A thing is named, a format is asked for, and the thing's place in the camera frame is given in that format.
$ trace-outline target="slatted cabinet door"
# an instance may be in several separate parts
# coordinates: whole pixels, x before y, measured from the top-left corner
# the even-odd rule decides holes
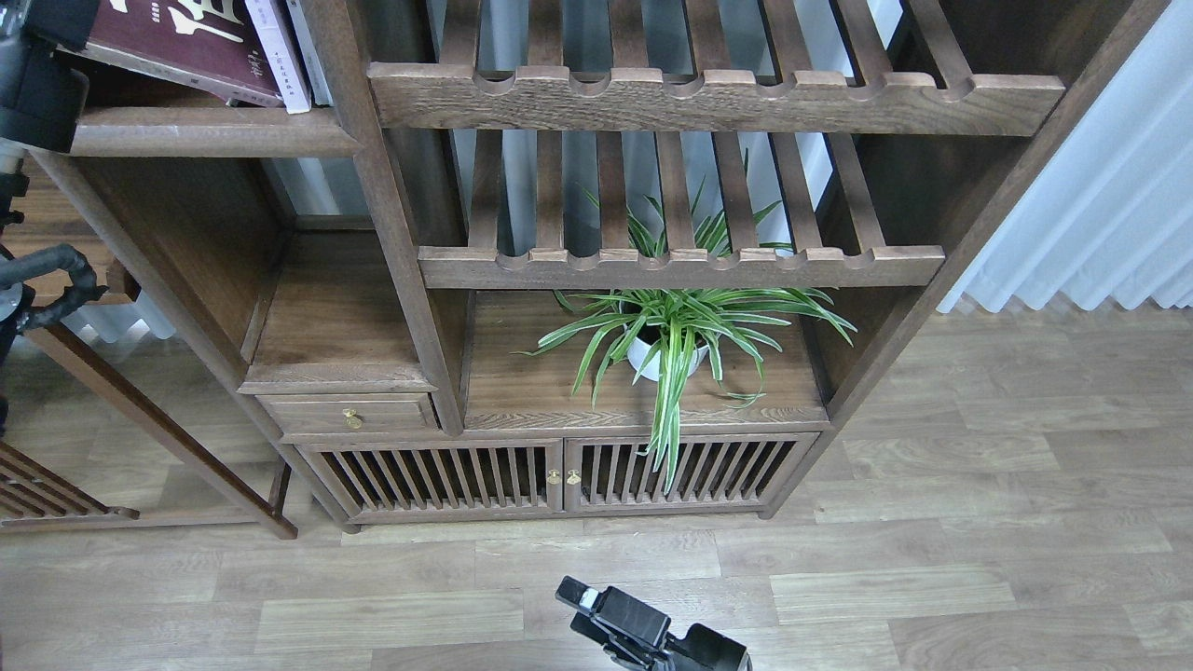
[[[560,441],[299,449],[356,523],[534,517],[563,510]]]
[[[759,510],[808,453],[817,433],[688,436],[670,491],[651,472],[645,438],[568,439],[568,512],[651,513]]]

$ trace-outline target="brass knob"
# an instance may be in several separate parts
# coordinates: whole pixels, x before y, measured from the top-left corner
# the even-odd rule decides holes
[[[365,425],[365,420],[357,415],[357,411],[347,408],[344,411],[344,423],[348,425],[348,429],[356,431]]]

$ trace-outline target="spider plant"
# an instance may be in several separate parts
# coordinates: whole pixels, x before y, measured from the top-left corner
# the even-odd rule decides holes
[[[692,202],[692,216],[703,191],[701,183]],[[588,197],[598,208],[600,207],[591,193]],[[647,201],[659,215],[660,222],[666,223],[662,205],[649,196]],[[755,226],[778,205],[779,202],[775,202],[755,213]],[[666,226],[661,227],[662,233],[655,235],[632,211],[628,216],[630,240],[639,253],[645,257],[657,257],[666,252]],[[729,227],[724,209],[704,217],[694,233],[697,245],[709,253],[713,256],[730,253]],[[791,248],[784,242],[766,245]],[[760,347],[765,345],[783,351],[783,346],[759,331],[758,326],[790,326],[791,321],[780,315],[804,315],[829,322],[851,344],[848,332],[857,331],[852,324],[822,304],[822,302],[832,304],[833,301],[818,289],[618,289],[607,293],[574,294],[570,296],[571,300],[560,291],[556,291],[555,296],[563,308],[579,315],[577,319],[543,336],[538,340],[536,351],[520,353],[538,356],[591,331],[592,336],[580,357],[571,393],[580,392],[585,377],[595,363],[592,392],[594,407],[601,380],[608,368],[626,359],[636,338],[641,337],[642,340],[650,343],[645,361],[633,376],[633,383],[642,376],[642,369],[653,361],[659,361],[659,388],[655,394],[650,439],[645,454],[653,457],[654,470],[657,472],[666,464],[663,490],[667,493],[674,485],[675,470],[679,467],[680,399],[700,346],[709,347],[712,378],[728,398],[741,401],[736,407],[746,407],[762,396],[765,369]],[[577,306],[573,303],[575,298],[585,302]],[[746,352],[754,361],[759,376],[756,393],[742,394],[724,389],[722,347],[725,344]]]

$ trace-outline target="white pot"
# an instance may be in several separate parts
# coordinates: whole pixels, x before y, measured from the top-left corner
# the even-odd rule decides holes
[[[641,370],[642,376],[647,380],[659,382],[659,361],[662,358],[662,353],[655,355],[655,358],[650,359],[650,363],[645,368],[642,367],[642,362],[647,358],[647,352],[650,351],[650,344],[642,338],[635,338],[633,343],[630,344],[630,351],[626,352],[626,357],[630,359],[630,365],[633,370]],[[696,358],[692,359],[692,365],[687,368],[687,376],[691,377],[696,369],[699,368],[700,362],[704,357],[709,356],[709,346],[704,345],[697,347]]]

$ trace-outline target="white curtain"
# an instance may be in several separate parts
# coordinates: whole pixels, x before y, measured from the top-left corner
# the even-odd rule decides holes
[[[938,307],[1193,304],[1193,2],[1173,2]]]
[[[432,24],[437,39],[443,38],[446,0],[431,0]],[[828,2],[797,0],[804,37],[817,69],[837,70],[852,75],[848,56],[841,43],[836,21]],[[898,25],[902,8],[898,0],[870,0],[871,10],[885,42]],[[564,4],[563,39],[565,64],[579,72],[600,72],[611,64],[607,6],[605,0],[576,0]],[[484,4],[481,26],[480,67],[482,69],[513,70],[525,63],[527,41],[528,0],[489,0]],[[651,67],[669,73],[691,73],[682,0],[644,0],[643,29]],[[758,2],[721,0],[721,14],[733,67],[773,74],[762,17]],[[471,192],[475,131],[453,131],[460,165],[460,180],[466,193]],[[749,156],[749,191],[755,210],[779,199],[778,178],[765,134],[742,133],[743,155]],[[809,190],[818,199],[828,183],[832,165],[818,134],[799,136],[799,152],[804,160]],[[697,221],[721,209],[721,189],[717,184],[712,141],[706,133],[682,134],[687,167],[688,192],[694,195],[704,181],[704,196],[697,210]],[[509,220],[513,228],[513,252],[525,253],[534,238],[534,134],[506,131],[502,148]],[[643,221],[659,223],[650,213],[645,196],[659,196],[659,170],[654,140],[649,133],[623,135],[625,154],[626,196],[630,208]],[[577,233],[569,244],[576,253],[592,252],[599,244],[599,213],[587,201],[585,190],[596,192],[596,144],[592,133],[568,133],[563,147],[564,218],[570,233]],[[775,209],[759,228],[760,240],[787,240],[787,226],[781,208]]]

